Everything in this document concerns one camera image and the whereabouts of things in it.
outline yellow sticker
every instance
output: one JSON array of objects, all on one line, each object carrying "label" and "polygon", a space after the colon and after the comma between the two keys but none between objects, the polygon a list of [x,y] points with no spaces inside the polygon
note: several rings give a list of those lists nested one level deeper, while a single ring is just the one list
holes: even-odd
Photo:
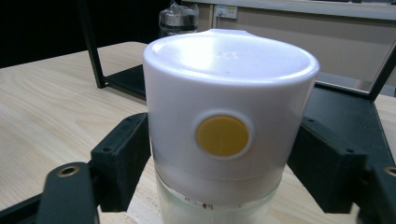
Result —
[{"label": "yellow sticker", "polygon": [[248,128],[244,122],[228,115],[204,120],[196,133],[201,148],[210,154],[229,157],[241,152],[248,144]]}]

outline white container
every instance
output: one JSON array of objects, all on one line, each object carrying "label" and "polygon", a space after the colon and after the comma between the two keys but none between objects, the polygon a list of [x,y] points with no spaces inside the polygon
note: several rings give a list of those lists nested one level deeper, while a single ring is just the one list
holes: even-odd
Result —
[{"label": "white container", "polygon": [[311,54],[210,30],[150,43],[143,66],[159,189],[226,208],[276,191],[319,70]]}]

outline black metal frame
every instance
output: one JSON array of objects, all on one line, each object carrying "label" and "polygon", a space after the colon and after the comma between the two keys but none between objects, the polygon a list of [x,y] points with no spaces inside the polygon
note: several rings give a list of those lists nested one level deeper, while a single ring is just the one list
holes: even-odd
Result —
[{"label": "black metal frame", "polygon": [[90,54],[96,86],[100,89],[108,86],[118,91],[126,92],[127,94],[139,99],[146,100],[143,65],[140,64],[136,67],[129,68],[116,74],[107,77],[104,76],[97,50],[95,35],[92,29],[87,0],[76,1],[85,43]]},{"label": "black metal frame", "polygon": [[88,163],[52,170],[43,193],[0,212],[2,224],[99,223],[104,212],[128,209],[150,157],[146,113],[124,119],[91,152]]}]

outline table surface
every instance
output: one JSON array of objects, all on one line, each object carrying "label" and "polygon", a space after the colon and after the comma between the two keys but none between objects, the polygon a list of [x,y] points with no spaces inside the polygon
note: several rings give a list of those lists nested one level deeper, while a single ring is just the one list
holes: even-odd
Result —
[{"label": "table surface", "polygon": [[[146,45],[99,49],[105,75],[143,62]],[[0,70],[0,210],[41,193],[48,172],[90,160],[91,150],[124,118],[146,112],[144,101],[96,88],[87,51]],[[378,109],[396,155],[396,99],[378,96]],[[323,214],[286,167],[268,223],[356,223],[351,214]],[[150,159],[126,213],[100,213],[102,223],[161,223]]]}]

